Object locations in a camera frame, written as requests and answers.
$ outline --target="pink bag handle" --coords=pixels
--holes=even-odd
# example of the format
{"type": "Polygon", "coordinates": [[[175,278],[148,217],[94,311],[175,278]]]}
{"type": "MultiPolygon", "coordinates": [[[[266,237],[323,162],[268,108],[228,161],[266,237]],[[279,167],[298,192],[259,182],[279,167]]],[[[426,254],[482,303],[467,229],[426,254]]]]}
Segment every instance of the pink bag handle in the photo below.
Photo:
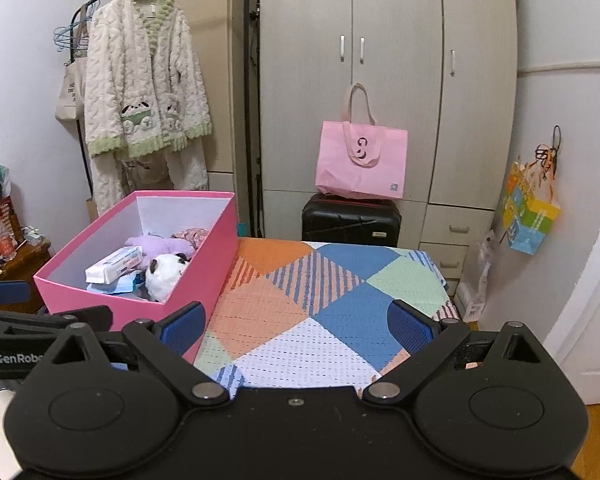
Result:
{"type": "Polygon", "coordinates": [[[342,109],[342,127],[344,130],[344,140],[347,145],[347,153],[350,160],[361,166],[362,168],[371,168],[378,163],[380,159],[380,153],[382,152],[382,144],[384,143],[384,130],[380,129],[376,138],[376,142],[371,146],[371,150],[368,150],[369,139],[362,136],[356,136],[351,131],[351,107],[353,94],[357,89],[361,89],[365,93],[366,99],[366,112],[369,116],[369,123],[372,126],[376,125],[376,120],[371,115],[371,108],[369,107],[369,96],[366,93],[366,88],[362,83],[355,83],[349,87],[345,98],[344,106],[342,109]]]}

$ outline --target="beige tote bag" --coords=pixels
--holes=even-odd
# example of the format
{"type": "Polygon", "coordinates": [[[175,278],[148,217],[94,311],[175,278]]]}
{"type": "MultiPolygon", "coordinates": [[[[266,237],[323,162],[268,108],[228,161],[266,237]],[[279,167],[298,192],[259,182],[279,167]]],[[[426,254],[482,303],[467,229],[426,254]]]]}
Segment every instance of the beige tote bag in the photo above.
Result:
{"type": "MultiPolygon", "coordinates": [[[[86,7],[80,10],[80,25],[75,29],[74,46],[81,38],[86,38],[87,27],[84,21],[86,7]]],[[[64,67],[64,79],[56,105],[56,119],[59,121],[75,121],[84,114],[84,75],[87,57],[77,57],[75,61],[64,67]]]]}

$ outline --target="drawer handle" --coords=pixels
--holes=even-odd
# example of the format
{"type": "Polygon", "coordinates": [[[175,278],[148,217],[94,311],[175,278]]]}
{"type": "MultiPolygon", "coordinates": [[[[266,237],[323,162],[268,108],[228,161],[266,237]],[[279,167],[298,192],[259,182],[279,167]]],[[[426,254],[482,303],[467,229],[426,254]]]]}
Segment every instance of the drawer handle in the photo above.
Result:
{"type": "Polygon", "coordinates": [[[453,227],[452,225],[450,225],[449,231],[452,233],[460,233],[461,235],[465,235],[469,232],[469,228],[468,227],[453,227]]]}

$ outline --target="metal screw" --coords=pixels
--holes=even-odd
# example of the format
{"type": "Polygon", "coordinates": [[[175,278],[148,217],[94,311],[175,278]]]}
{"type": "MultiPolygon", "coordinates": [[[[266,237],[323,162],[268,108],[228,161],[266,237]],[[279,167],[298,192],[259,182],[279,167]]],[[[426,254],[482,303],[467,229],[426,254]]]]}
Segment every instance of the metal screw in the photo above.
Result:
{"type": "Polygon", "coordinates": [[[224,394],[224,391],[218,383],[200,383],[192,389],[192,393],[199,399],[217,399],[224,394]]]}
{"type": "Polygon", "coordinates": [[[400,394],[400,386],[387,382],[373,383],[369,386],[369,394],[376,399],[393,399],[400,394]]]}

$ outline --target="clothing rack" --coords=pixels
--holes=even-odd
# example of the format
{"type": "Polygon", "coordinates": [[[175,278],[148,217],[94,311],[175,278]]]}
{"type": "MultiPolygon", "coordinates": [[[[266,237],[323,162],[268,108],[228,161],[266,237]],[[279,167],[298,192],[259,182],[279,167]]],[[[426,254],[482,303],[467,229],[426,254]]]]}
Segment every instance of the clothing rack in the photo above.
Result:
{"type": "MultiPolygon", "coordinates": [[[[97,2],[98,0],[89,0],[88,2],[86,2],[84,5],[89,7],[90,5],[93,5],[95,2],[97,2]]],[[[71,20],[71,25],[73,25],[75,23],[75,19],[78,17],[78,14],[80,14],[80,9],[76,10],[74,13],[74,16],[72,17],[71,20]]],[[[71,42],[71,48],[70,48],[70,62],[73,63],[75,61],[75,49],[74,49],[74,42],[71,42]]],[[[82,138],[82,129],[80,127],[80,120],[76,120],[76,125],[77,125],[77,129],[78,129],[78,140],[80,141],[80,150],[82,152],[82,162],[84,163],[84,173],[85,176],[87,177],[87,182],[89,184],[89,190],[91,191],[91,195],[93,195],[93,181],[91,180],[91,173],[90,173],[90,169],[89,169],[89,159],[87,156],[87,149],[84,145],[84,139],[82,138]]]]}

